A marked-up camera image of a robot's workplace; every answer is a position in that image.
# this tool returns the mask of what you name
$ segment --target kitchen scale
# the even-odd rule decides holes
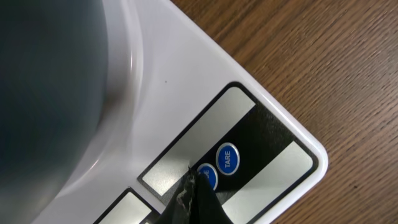
[[[116,97],[33,223],[153,223],[188,167],[233,223],[270,223],[325,175],[323,146],[172,2],[103,4]]]

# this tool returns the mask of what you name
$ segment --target circular rim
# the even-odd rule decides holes
[[[216,168],[214,168],[211,164],[209,164],[209,163],[206,162],[206,163],[200,165],[200,166],[198,167],[197,171],[199,172],[199,170],[200,170],[202,167],[204,167],[204,166],[210,167],[210,168],[213,170],[213,172],[215,173],[215,175],[216,175],[216,184],[214,185],[213,190],[216,190],[217,185],[218,185],[218,174],[217,174],[217,170],[216,170]]]
[[[236,164],[236,167],[235,167],[234,171],[232,171],[229,174],[225,173],[220,168],[220,165],[218,164],[218,155],[220,154],[221,149],[224,148],[225,146],[231,146],[235,150],[236,156],[238,157],[238,163]],[[224,175],[233,175],[238,170],[240,163],[241,163],[241,156],[239,155],[238,148],[236,148],[236,146],[234,144],[232,144],[230,142],[226,142],[226,143],[224,143],[224,144],[219,146],[219,148],[217,149],[217,153],[216,153],[216,165],[217,165],[217,169],[219,170],[220,173],[222,173]]]

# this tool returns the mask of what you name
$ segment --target wooden table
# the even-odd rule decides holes
[[[174,0],[325,147],[274,223],[398,223],[398,1]]]

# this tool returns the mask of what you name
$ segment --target scale platform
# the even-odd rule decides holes
[[[233,223],[270,223],[322,179],[324,147],[172,2],[103,4],[124,91],[34,224],[153,223],[188,167]]]

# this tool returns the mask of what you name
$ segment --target button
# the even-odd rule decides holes
[[[201,174],[205,174],[210,185],[213,187],[213,190],[216,190],[218,185],[218,175],[216,169],[212,165],[204,163],[198,167],[197,171]]]
[[[232,143],[224,143],[218,148],[216,163],[218,170],[222,174],[234,174],[238,170],[240,162],[239,151]]]

